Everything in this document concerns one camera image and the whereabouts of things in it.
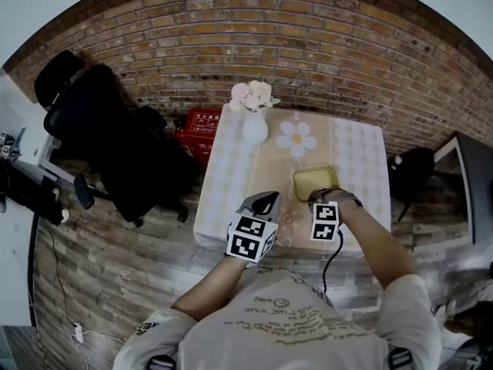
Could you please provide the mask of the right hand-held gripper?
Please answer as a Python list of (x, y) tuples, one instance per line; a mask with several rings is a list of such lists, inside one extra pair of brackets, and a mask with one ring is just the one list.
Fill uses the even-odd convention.
[(312, 241), (332, 241), (340, 226), (337, 201), (326, 199), (332, 189), (315, 190), (309, 197), (308, 206), (312, 213)]

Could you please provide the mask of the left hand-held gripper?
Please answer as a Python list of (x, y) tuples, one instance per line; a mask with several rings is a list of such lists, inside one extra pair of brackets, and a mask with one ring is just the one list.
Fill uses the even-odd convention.
[(276, 240), (281, 200), (277, 191), (246, 198), (228, 225), (226, 254), (257, 264)]

